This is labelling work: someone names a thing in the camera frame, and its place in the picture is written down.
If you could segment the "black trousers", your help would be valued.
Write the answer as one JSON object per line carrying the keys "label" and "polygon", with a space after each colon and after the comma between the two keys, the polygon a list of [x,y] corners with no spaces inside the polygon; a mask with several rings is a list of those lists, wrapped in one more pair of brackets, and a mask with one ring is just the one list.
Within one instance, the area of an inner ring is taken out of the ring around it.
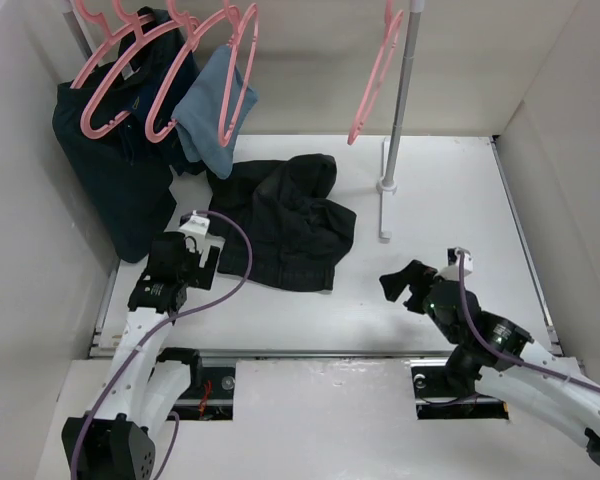
{"label": "black trousers", "polygon": [[236,163],[224,180],[207,174],[209,209],[233,220],[250,240],[251,281],[293,292],[333,289],[357,219],[328,198],[336,178],[336,160],[325,154]]}

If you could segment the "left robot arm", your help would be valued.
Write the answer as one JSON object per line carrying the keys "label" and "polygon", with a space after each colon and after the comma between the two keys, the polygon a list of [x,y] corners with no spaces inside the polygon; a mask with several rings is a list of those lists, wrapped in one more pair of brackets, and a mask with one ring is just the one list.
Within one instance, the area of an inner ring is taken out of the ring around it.
{"label": "left robot arm", "polygon": [[197,394],[204,381],[196,350],[162,345],[188,289],[210,289],[219,254],[204,233],[166,232],[153,241],[104,383],[93,405],[63,426],[71,478],[151,477],[155,434],[177,398]]}

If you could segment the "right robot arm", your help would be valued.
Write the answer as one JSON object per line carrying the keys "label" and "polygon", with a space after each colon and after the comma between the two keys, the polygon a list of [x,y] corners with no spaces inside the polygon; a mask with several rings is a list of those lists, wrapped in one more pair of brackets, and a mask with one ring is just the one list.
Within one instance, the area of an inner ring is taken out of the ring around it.
{"label": "right robot arm", "polygon": [[470,264],[464,254],[441,270],[413,260],[379,282],[389,302],[408,291],[406,309],[429,317],[454,345],[442,369],[448,390],[525,411],[570,438],[600,467],[600,385],[521,326],[483,309],[466,287]]}

